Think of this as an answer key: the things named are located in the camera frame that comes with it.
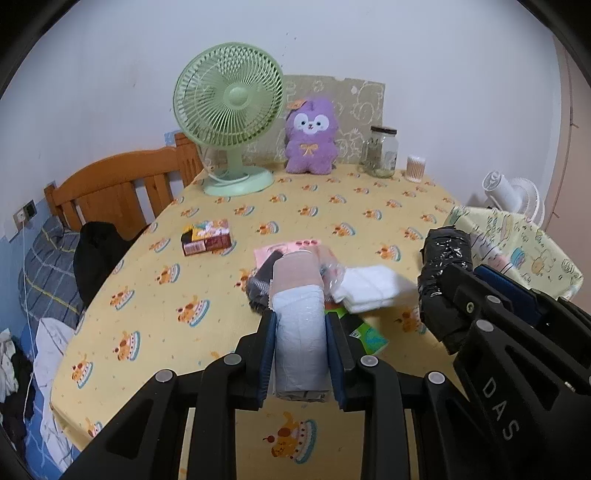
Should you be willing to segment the grey and beige cloth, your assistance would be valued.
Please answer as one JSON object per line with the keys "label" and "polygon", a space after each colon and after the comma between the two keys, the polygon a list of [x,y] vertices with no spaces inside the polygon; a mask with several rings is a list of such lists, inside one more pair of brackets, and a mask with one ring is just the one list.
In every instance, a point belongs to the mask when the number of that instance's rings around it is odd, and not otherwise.
{"label": "grey and beige cloth", "polygon": [[329,396],[329,365],[318,257],[303,249],[276,260],[269,299],[276,314],[274,395],[324,402]]}

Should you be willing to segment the dark grey drawstring pouch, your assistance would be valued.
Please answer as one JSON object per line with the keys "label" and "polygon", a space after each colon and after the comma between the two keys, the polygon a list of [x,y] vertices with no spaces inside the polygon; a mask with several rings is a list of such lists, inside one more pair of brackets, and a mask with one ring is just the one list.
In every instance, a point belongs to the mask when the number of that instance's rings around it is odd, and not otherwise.
{"label": "dark grey drawstring pouch", "polygon": [[270,282],[273,280],[273,265],[283,257],[280,251],[273,251],[263,265],[247,280],[245,294],[249,299],[249,307],[256,313],[263,313],[269,306]]}

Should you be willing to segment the green orange tissue pack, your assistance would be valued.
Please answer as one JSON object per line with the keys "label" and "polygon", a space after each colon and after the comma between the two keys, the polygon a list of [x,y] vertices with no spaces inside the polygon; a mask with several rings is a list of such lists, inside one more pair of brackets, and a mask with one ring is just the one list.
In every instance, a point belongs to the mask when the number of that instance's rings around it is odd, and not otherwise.
{"label": "green orange tissue pack", "polygon": [[325,308],[325,314],[331,313],[338,316],[346,335],[358,339],[363,344],[368,355],[377,356],[388,346],[389,340],[359,315],[349,313],[346,308],[335,305]]}

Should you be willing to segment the clear plastic bag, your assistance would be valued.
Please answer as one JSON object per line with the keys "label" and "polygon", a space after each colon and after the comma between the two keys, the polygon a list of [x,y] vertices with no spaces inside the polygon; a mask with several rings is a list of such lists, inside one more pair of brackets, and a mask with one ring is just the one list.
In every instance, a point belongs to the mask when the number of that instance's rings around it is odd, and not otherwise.
{"label": "clear plastic bag", "polygon": [[320,264],[320,273],[322,282],[325,284],[325,294],[332,297],[332,294],[338,291],[345,277],[346,267],[339,262],[332,250],[328,246],[318,246],[318,264]]}

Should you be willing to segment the white towel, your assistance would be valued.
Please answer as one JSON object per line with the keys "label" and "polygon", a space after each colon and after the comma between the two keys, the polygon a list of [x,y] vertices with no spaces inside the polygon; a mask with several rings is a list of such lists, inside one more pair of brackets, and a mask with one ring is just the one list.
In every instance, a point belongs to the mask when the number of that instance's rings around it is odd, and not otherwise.
{"label": "white towel", "polygon": [[331,295],[353,314],[418,303],[417,284],[384,265],[347,268]]}

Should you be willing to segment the black plastic bundle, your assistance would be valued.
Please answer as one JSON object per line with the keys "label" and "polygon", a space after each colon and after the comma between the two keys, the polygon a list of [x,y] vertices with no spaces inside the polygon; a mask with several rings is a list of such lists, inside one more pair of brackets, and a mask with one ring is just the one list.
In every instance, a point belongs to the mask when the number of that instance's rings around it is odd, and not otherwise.
{"label": "black plastic bundle", "polygon": [[434,330],[437,315],[446,310],[441,280],[450,265],[473,269],[469,235],[455,226],[431,229],[421,250],[423,268],[418,278],[421,321]]}

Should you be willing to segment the pink wet wipes pack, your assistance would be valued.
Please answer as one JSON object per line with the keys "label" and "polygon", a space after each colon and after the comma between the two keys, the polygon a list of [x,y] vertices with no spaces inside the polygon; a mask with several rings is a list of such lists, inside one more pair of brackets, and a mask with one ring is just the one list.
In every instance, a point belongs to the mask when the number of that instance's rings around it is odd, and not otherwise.
{"label": "pink wet wipes pack", "polygon": [[318,239],[303,239],[288,242],[281,242],[272,245],[263,246],[253,250],[254,259],[256,260],[256,267],[263,266],[266,259],[270,257],[275,251],[279,251],[281,254],[291,253],[297,250],[301,250],[305,247],[321,245],[322,241]]}

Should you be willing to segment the cartoon tissue pack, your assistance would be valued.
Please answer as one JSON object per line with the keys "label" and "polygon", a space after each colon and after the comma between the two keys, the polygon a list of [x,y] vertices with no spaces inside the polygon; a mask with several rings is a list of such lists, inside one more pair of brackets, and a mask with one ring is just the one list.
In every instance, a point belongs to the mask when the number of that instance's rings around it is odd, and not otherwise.
{"label": "cartoon tissue pack", "polygon": [[186,227],[180,236],[184,256],[215,252],[231,247],[228,220],[202,220]]}

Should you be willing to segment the yellow cartoon storage box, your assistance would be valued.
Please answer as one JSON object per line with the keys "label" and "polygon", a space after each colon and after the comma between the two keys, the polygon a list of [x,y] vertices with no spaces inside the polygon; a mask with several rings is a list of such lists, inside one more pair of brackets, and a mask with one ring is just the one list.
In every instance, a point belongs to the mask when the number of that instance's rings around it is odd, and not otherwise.
{"label": "yellow cartoon storage box", "polygon": [[523,214],[456,206],[445,223],[469,235],[475,267],[485,264],[555,299],[570,300],[583,285],[584,276],[578,267]]}

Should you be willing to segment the black chair back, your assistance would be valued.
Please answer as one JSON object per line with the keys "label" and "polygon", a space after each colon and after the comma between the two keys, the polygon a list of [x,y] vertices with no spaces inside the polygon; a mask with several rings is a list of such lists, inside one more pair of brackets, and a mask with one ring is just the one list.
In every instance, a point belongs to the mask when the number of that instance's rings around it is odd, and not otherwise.
{"label": "black chair back", "polygon": [[133,239],[125,240],[116,227],[108,222],[91,221],[82,226],[74,252],[73,271],[85,309],[146,229],[147,227],[143,227]]}

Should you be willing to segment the purple plush toy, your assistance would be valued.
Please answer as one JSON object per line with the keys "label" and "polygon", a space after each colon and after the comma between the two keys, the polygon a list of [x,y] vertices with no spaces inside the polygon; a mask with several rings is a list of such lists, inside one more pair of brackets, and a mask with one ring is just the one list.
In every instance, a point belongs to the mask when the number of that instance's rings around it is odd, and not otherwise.
{"label": "purple plush toy", "polygon": [[335,144],[339,123],[332,101],[325,97],[301,99],[287,108],[287,173],[329,175],[339,155]]}

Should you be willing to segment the glass jar with lid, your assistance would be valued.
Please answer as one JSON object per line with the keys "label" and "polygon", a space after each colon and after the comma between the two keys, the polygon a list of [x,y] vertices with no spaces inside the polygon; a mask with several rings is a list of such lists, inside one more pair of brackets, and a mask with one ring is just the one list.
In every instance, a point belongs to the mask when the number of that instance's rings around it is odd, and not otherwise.
{"label": "glass jar with lid", "polygon": [[394,176],[399,152],[397,129],[373,125],[363,148],[363,168],[367,174],[384,179]]}

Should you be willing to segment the blue plaid bedding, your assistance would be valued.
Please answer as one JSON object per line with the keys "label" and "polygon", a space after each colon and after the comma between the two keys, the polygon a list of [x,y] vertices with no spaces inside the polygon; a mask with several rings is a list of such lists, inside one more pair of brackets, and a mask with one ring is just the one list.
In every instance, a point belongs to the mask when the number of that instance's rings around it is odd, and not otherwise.
{"label": "blue plaid bedding", "polygon": [[84,312],[73,269],[79,233],[49,217],[26,253],[19,274],[19,300],[33,332],[42,318],[75,330]]}

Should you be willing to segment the pile of clothes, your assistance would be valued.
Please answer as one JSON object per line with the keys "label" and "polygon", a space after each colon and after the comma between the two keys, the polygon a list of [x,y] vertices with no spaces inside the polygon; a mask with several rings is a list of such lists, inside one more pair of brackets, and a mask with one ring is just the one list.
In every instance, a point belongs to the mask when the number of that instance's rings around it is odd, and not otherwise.
{"label": "pile of clothes", "polygon": [[52,386],[74,330],[39,320],[17,338],[1,333],[1,432],[35,479],[58,479],[79,455],[50,406]]}

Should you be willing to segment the beige cartoon backboard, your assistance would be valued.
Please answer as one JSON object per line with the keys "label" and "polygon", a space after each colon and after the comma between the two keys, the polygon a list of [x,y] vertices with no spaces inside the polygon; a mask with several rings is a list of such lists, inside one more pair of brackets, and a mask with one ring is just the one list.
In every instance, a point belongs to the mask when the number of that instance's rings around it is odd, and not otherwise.
{"label": "beige cartoon backboard", "polygon": [[[287,104],[304,98],[328,98],[334,106],[339,130],[335,144],[339,148],[337,161],[359,164],[363,143],[370,137],[370,127],[383,123],[386,85],[363,79],[331,76],[287,75],[284,78],[284,97]],[[242,153],[246,164],[266,165],[287,160],[286,120],[284,110],[273,127],[262,137],[245,147]]]}

